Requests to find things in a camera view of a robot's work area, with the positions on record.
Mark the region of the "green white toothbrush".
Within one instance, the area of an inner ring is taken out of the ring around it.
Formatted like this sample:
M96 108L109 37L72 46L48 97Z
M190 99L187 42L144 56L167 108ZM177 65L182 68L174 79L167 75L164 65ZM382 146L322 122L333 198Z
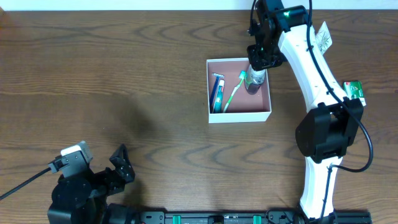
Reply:
M223 113L226 113L226 111L228 110L228 107L229 107L230 103L232 102L235 93L240 88L240 86L243 84L243 81L246 78L246 75L247 75L247 72L244 70L241 70L241 73L239 74L240 82L234 87L228 101L226 102L226 104L224 106Z

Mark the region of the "blue disposable razor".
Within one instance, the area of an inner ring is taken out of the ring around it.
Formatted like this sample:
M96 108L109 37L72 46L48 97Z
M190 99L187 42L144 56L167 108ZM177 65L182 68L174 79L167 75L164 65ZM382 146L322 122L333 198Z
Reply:
M214 102L214 99L215 99L215 96L216 96L217 86L219 84L219 80L224 78L224 75L219 74L219 73L212 73L212 75L214 77L216 77L216 80L215 80L215 83L213 85L213 89L212 89L211 96L210 96L210 106L213 105L213 102Z

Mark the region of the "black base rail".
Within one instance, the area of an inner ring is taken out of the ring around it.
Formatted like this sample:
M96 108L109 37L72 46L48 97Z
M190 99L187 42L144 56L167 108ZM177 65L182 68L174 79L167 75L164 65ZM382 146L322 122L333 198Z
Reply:
M369 212L333 212L322 220L306 218L295 210L269 210L265 213L177 213L142 212L140 224L372 224Z

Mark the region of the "green soap bar pack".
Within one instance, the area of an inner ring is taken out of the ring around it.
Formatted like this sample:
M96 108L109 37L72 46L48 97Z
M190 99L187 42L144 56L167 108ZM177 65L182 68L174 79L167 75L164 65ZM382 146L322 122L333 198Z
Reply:
M351 100L358 98L362 105L366 106L364 92L360 81L343 82L343 89Z

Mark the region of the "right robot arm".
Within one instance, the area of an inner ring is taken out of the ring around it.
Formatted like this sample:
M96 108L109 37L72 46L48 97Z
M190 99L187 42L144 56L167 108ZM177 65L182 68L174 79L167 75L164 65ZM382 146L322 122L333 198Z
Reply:
M361 123L363 104L351 99L334 78L317 43L312 8L285 7L281 1L254 1L247 48L245 86L254 94L270 68L289 63L302 91L307 113L295 130L305 158L299 208L281 212L291 223L370 223L367 213L339 212L333 207L337 173Z

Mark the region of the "white bamboo print lotion tube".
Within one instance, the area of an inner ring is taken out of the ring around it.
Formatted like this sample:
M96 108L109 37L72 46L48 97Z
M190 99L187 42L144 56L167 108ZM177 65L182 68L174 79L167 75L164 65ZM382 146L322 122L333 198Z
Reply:
M319 28L317 34L315 35L315 38L318 48L321 54L323 55L331 47L333 43L330 31L325 21L322 23L321 27Z

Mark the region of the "white box with pink interior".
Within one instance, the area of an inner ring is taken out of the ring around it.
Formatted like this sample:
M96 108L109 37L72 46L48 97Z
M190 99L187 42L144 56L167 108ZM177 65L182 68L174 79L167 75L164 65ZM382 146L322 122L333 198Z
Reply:
M228 101L234 87L240 82L241 70L247 71L250 66L247 58L221 58L208 59L206 61L206 77L208 92L208 122L209 123L247 123L265 122L272 112L271 97L268 77L255 95L250 95L245 84L235 93L226 113L224 106ZM221 113L213 113L213 105L210 106L210 96L216 77L212 73L224 75L224 91Z

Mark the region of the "clear pump bottle blue liquid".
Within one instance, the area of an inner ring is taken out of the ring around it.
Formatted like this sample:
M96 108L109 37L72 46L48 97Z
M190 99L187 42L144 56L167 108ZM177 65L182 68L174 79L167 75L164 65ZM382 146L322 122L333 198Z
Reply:
M246 91L250 95L255 95L258 92L261 85L265 81L266 74L267 74L266 70L256 71L255 69L253 69L251 65L249 66L248 70L246 71L244 84Z

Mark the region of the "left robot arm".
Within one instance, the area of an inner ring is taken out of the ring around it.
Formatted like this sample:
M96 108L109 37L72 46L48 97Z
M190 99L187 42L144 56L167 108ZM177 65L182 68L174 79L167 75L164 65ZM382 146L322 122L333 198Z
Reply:
M109 167L94 173L90 169L93 159L85 141L61 150L49 163L53 173L62 175L52 191L52 204L47 216L50 223L139 223L134 209L106 202L107 198L124 191L134 182L134 169L128 158L127 148L120 145L109 161Z

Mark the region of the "white teal toothpaste tube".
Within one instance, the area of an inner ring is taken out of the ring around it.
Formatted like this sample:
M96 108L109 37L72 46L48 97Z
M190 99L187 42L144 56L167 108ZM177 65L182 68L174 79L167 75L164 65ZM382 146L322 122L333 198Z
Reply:
M224 91L224 80L221 79L218 82L216 89L216 96L213 105L213 113L221 113L222 102L223 102L223 91Z

